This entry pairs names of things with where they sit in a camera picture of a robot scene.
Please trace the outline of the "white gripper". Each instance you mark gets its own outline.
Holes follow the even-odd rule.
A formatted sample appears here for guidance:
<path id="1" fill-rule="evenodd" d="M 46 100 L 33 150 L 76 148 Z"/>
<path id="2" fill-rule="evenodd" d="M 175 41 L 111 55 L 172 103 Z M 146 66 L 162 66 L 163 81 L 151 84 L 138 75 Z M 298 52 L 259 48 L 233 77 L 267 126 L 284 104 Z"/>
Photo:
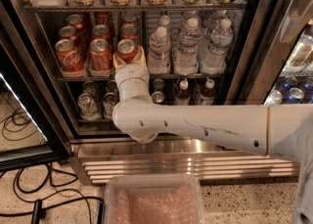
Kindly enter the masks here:
<path id="1" fill-rule="evenodd" d="M 117 53 L 112 56 L 114 66 L 115 82 L 117 85 L 119 100 L 126 101 L 130 99 L 140 99 L 149 101 L 151 99 L 149 92 L 149 73 L 145 56 L 145 51 L 142 46 L 139 46 L 140 58 L 138 64 L 126 65 Z"/>

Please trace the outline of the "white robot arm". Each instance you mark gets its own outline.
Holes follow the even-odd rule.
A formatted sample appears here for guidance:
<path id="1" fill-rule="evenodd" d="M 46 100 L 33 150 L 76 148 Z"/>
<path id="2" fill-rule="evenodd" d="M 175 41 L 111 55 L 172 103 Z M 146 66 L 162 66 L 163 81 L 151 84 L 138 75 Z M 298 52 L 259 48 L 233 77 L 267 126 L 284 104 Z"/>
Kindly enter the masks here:
<path id="1" fill-rule="evenodd" d="M 140 143 L 171 133 L 300 164 L 291 224 L 313 224 L 313 105 L 165 106 L 153 102 L 146 62 L 112 58 L 114 125 Z"/>

